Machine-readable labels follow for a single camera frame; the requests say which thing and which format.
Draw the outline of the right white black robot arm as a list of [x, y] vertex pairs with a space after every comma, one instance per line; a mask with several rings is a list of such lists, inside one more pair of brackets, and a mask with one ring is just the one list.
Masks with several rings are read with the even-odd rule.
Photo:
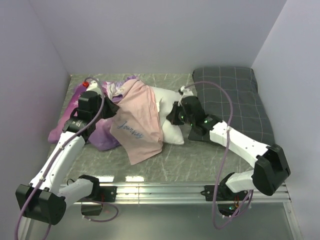
[[217, 191], [226, 200], [249, 190], [272, 196], [291, 174], [282, 147], [253, 140], [217, 116], [205, 113], [196, 96], [174, 102], [166, 118], [173, 125], [189, 124], [196, 134], [207, 136], [210, 142], [224, 146], [253, 167], [251, 171], [230, 173], [219, 183]]

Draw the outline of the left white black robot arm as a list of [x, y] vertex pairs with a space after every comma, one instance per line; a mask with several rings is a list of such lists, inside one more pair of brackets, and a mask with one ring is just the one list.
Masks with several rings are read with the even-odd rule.
[[81, 199], [101, 198], [97, 177], [81, 175], [75, 182], [61, 184], [77, 155], [101, 119], [116, 115], [119, 107], [105, 93], [88, 90], [81, 93], [78, 106], [65, 122], [56, 147], [40, 172], [29, 184], [20, 184], [15, 195], [21, 215], [49, 225], [58, 224], [68, 207]]

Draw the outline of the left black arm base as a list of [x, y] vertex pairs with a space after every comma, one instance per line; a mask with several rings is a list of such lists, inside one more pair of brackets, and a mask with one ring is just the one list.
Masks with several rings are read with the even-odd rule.
[[[80, 211], [84, 219], [96, 223], [106, 223], [114, 220], [119, 214], [119, 208], [114, 205], [117, 195], [117, 186], [103, 186], [99, 188], [97, 195], [84, 197], [78, 203], [81, 204]], [[94, 219], [106, 210], [114, 210], [113, 216], [108, 219]]]

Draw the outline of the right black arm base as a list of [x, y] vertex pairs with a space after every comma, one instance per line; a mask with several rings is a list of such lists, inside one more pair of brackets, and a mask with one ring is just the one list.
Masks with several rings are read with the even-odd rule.
[[[207, 202], [212, 202], [214, 197], [215, 185], [205, 185], [204, 190], [200, 192], [205, 197]], [[242, 200], [245, 199], [248, 191], [240, 191], [234, 193], [226, 187], [218, 187], [216, 193], [216, 206], [218, 213], [222, 217], [231, 217], [232, 214], [239, 208]]]

